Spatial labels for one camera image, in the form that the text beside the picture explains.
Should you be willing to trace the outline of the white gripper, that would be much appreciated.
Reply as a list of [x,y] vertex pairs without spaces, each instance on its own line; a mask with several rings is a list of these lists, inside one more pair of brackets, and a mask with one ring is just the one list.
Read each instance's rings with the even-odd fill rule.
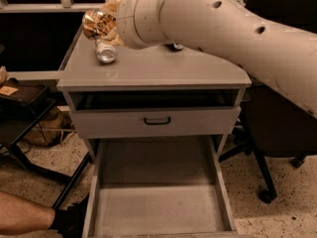
[[115,16],[114,27],[102,40],[111,46],[140,50],[168,43],[159,24],[159,0],[108,0],[101,11]]

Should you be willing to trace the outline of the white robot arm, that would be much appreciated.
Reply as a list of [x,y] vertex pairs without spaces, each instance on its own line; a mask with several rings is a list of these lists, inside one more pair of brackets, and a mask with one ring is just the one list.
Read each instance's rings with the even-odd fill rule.
[[132,49],[178,43],[228,60],[317,117],[317,36],[263,19],[232,0],[109,0]]

